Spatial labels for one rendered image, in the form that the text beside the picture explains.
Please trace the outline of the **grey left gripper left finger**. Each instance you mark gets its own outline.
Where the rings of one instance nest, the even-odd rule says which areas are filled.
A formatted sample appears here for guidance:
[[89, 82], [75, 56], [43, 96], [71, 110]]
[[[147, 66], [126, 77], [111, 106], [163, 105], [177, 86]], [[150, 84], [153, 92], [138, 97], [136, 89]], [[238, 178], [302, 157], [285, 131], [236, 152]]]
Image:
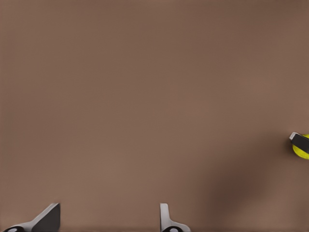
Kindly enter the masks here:
[[3, 232], [58, 232], [60, 224], [60, 203], [52, 203], [33, 220], [13, 225]]

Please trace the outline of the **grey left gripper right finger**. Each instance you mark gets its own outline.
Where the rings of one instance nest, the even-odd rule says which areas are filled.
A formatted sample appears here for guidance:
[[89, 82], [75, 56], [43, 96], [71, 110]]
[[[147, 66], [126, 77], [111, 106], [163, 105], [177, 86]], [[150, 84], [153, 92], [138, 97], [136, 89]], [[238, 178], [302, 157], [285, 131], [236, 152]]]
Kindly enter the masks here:
[[173, 221], [169, 215], [167, 203], [160, 203], [160, 232], [191, 232], [191, 229], [182, 223]]

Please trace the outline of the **yellow and black tape measure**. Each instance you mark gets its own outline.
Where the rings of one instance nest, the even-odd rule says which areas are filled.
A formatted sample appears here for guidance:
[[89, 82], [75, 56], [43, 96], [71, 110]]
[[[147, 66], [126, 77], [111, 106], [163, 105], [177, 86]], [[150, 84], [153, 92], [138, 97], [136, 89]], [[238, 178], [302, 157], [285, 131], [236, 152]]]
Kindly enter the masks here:
[[292, 132], [289, 139], [295, 154], [303, 159], [309, 160], [309, 134]]

